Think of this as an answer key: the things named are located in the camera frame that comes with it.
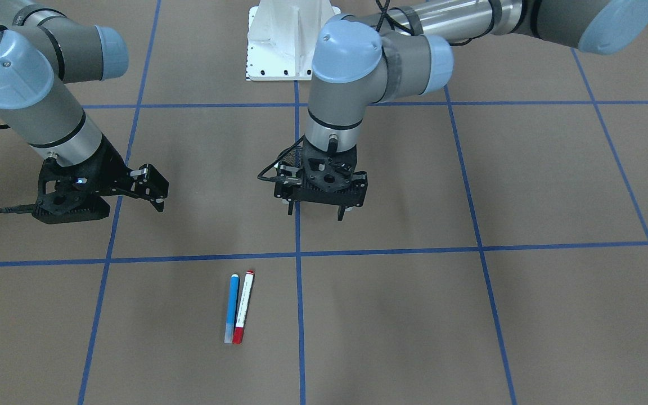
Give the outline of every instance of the black mount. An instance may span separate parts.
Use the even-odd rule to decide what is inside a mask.
[[[39,172],[37,207],[31,214],[43,223],[70,223],[106,218],[110,206],[101,198],[126,195],[149,200],[164,211],[169,182],[151,164],[133,171],[102,136],[101,146],[84,162],[62,167],[56,157],[44,160]]]
[[[327,152],[304,139],[303,146],[280,154],[277,177],[270,181],[276,183],[274,196],[289,202],[289,215],[298,201],[338,205],[337,220],[341,221],[345,211],[365,203],[367,172],[354,172],[357,147],[336,153],[333,139]]]

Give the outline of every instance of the blue grid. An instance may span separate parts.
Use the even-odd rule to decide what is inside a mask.
[[[146,61],[144,70],[142,72],[141,85],[139,86],[139,95],[137,103],[134,105],[85,105],[84,108],[88,110],[100,109],[134,109],[134,118],[129,134],[129,143],[127,153],[124,161],[128,162],[131,156],[134,137],[136,136],[137,124],[139,115],[142,109],[165,109],[165,108],[232,108],[232,107],[283,107],[293,108],[295,115],[295,140],[299,138],[299,108],[306,107],[306,103],[299,102],[299,84],[294,82],[295,102],[293,103],[143,103],[144,90],[146,88],[147,72],[149,72],[149,63],[151,61],[152,49],[154,48],[154,41],[159,22],[159,12],[162,0],[157,0],[156,9],[154,13],[154,21],[152,22],[151,35],[147,49]],[[0,267],[26,267],[26,266],[55,266],[55,265],[78,265],[78,264],[103,264],[103,271],[101,275],[100,290],[98,291],[97,306],[94,310],[92,331],[90,334],[87,357],[85,358],[85,365],[82,375],[82,385],[80,386],[78,405],[83,405],[84,397],[87,392],[88,375],[92,366],[93,351],[95,350],[95,343],[97,338],[98,321],[100,320],[101,310],[104,302],[106,291],[106,280],[108,278],[109,269],[111,264],[123,263],[146,263],[146,262],[187,262],[187,261],[208,261],[208,260],[235,260],[235,259],[273,259],[273,258],[295,258],[296,259],[296,299],[298,300],[298,326],[299,326],[299,395],[300,403],[306,404],[306,378],[305,378],[305,351],[304,351],[304,308],[303,308],[303,272],[302,272],[302,258],[303,257],[334,257],[334,256],[360,256],[360,255],[383,255],[383,254],[447,254],[447,253],[461,253],[461,252],[478,252],[481,261],[481,268],[483,269],[484,282],[487,287],[489,296],[489,304],[493,315],[494,328],[497,333],[497,341],[499,342],[499,351],[501,351],[502,364],[506,374],[507,385],[511,398],[512,405],[517,404],[517,399],[514,389],[514,381],[512,380],[511,371],[509,368],[509,360],[506,354],[506,344],[504,343],[501,324],[498,317],[496,299],[494,298],[493,286],[491,279],[489,279],[488,265],[486,261],[486,252],[488,251],[522,251],[522,250],[542,250],[542,249],[602,249],[610,247],[625,247],[625,246],[648,246],[648,226],[644,215],[638,205],[637,198],[633,192],[632,186],[628,181],[627,174],[623,168],[622,161],[619,158],[617,149],[615,148],[614,141],[609,134],[609,130],[602,116],[600,105],[648,105],[648,100],[620,100],[620,101],[600,101],[596,100],[592,92],[589,80],[586,77],[584,68],[579,61],[577,52],[571,49],[574,61],[578,66],[581,73],[584,85],[586,85],[587,92],[589,93],[589,100],[578,101],[481,101],[481,102],[456,102],[452,101],[448,88],[445,87],[445,102],[386,102],[374,105],[374,107],[396,107],[396,106],[442,106],[447,107],[452,122],[453,136],[457,145],[457,154],[460,159],[460,167],[463,183],[465,184],[466,197],[470,207],[470,215],[472,225],[476,236],[476,246],[464,247],[442,247],[442,248],[423,248],[423,249],[368,249],[368,250],[340,250],[340,251],[302,251],[301,242],[301,217],[299,210],[299,203],[295,204],[295,251],[273,252],[273,253],[260,253],[260,254],[213,254],[213,255],[191,255],[191,256],[155,256],[155,257],[124,257],[114,258],[113,249],[116,239],[116,229],[119,223],[119,214],[122,208],[122,197],[118,197],[116,201],[116,209],[111,226],[110,242],[107,247],[105,258],[92,258],[92,259],[64,259],[64,260],[29,260],[29,261],[7,261],[0,262]],[[529,244],[529,245],[507,245],[507,246],[484,246],[481,235],[479,233],[479,224],[476,220],[476,210],[473,197],[471,197],[470,184],[466,174],[466,165],[464,155],[461,151],[460,139],[458,138],[458,130],[455,114],[453,113],[453,106],[463,105],[592,105],[597,112],[597,117],[602,126],[602,131],[609,143],[614,159],[619,167],[620,174],[622,175],[623,182],[627,187],[628,194],[632,200],[633,207],[637,211],[638,218],[640,219],[643,231],[645,231],[646,241],[612,241],[612,242],[598,242],[598,243],[581,243],[581,244]]]

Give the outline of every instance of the white plastic bracket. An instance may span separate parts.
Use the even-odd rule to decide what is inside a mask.
[[[311,80],[317,34],[339,13],[329,0],[260,0],[249,10],[247,79]]]

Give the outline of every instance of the robotic arm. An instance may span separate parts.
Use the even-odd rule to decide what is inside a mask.
[[[44,223],[106,218],[101,198],[127,195],[164,210],[169,182],[131,170],[64,83],[120,77],[128,51],[111,28],[82,26],[29,0],[0,0],[0,118],[44,158],[31,213]]]
[[[648,23],[648,0],[436,0],[382,8],[365,17],[336,15],[319,33],[304,137],[259,175],[274,195],[361,207],[367,173],[355,172],[368,104],[423,95],[452,77],[452,46],[492,33],[518,33],[608,55]],[[264,177],[276,168],[277,176]]]

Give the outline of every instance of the white base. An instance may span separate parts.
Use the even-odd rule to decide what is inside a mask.
[[[311,80],[316,36],[329,18],[341,12],[338,7],[329,11],[329,7],[329,1],[322,0],[304,0],[299,5],[262,0],[259,7],[252,7],[247,36],[247,80]],[[260,20],[252,31],[258,12]]]

